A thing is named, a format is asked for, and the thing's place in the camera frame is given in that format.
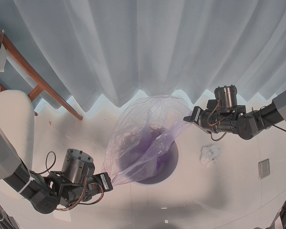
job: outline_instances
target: gray curtain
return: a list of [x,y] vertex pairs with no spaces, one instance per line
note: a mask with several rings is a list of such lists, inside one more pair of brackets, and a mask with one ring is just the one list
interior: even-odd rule
[[286,0],[0,0],[0,27],[84,111],[102,93],[119,107],[139,89],[192,102],[229,84],[247,101],[286,89]]

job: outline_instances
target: wooden chair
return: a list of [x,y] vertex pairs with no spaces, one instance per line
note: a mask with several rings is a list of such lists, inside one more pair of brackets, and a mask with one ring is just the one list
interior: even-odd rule
[[[13,43],[8,39],[4,30],[0,29],[0,48],[4,45],[8,54],[19,64],[19,66],[37,83],[37,86],[28,94],[31,101],[33,101],[43,90],[45,90],[51,97],[53,97],[58,103],[60,103],[66,110],[73,114],[79,120],[83,117],[73,109],[38,73],[33,67],[26,61],[21,53],[15,48]],[[0,83],[0,92],[6,90],[6,88]]]

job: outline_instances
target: white zip tie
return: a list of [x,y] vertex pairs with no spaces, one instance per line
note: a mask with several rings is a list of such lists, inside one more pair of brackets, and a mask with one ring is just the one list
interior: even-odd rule
[[2,219],[0,219],[0,221],[3,221],[3,220],[4,220],[4,212],[5,212],[5,210],[4,210],[4,209],[2,209],[1,211],[2,211],[2,217],[3,217],[3,218],[2,218]]
[[17,192],[17,193],[19,193],[19,194],[22,193],[23,190],[30,184],[30,182],[33,181],[33,180],[35,180],[35,178],[31,177],[30,171],[29,171],[29,175],[30,175],[29,181],[28,181],[28,182],[24,185],[24,187],[23,187],[19,192]]

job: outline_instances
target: crumpled plastic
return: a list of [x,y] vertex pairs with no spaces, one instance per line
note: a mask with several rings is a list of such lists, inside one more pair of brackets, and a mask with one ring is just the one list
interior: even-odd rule
[[159,95],[134,101],[121,114],[107,146],[102,171],[112,185],[141,181],[157,174],[175,139],[191,123],[183,98]]
[[207,165],[209,167],[211,163],[213,163],[218,156],[220,155],[220,149],[217,146],[203,147],[201,150],[200,162],[203,165]]

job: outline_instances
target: white tiled floor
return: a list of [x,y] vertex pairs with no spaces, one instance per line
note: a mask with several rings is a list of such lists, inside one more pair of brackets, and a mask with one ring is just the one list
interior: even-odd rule
[[[183,91],[174,95],[184,97],[193,108]],[[145,96],[139,91],[133,101]],[[214,95],[206,91],[195,105],[205,108],[212,98]],[[57,154],[53,169],[60,170],[66,150],[76,148],[94,158],[95,172],[99,173],[116,121],[130,103],[116,108],[102,95],[88,113],[83,113],[73,98],[68,102],[84,116],[82,121],[47,103],[41,102],[36,108],[33,170],[44,170],[49,151]],[[270,102],[257,94],[246,103],[238,95],[238,103],[246,104],[247,111]],[[212,144],[220,147],[221,155],[207,168],[199,162],[200,151]],[[53,214],[39,214],[28,201],[7,198],[1,192],[0,203],[23,229],[250,229],[270,225],[286,198],[286,133],[270,128],[248,141],[227,134],[213,142],[192,125],[178,137],[177,145],[181,152],[179,165],[163,183],[154,187],[135,183],[117,186],[100,203],[71,210],[71,222],[56,219]],[[266,158],[270,158],[271,174],[259,180],[257,164]]]

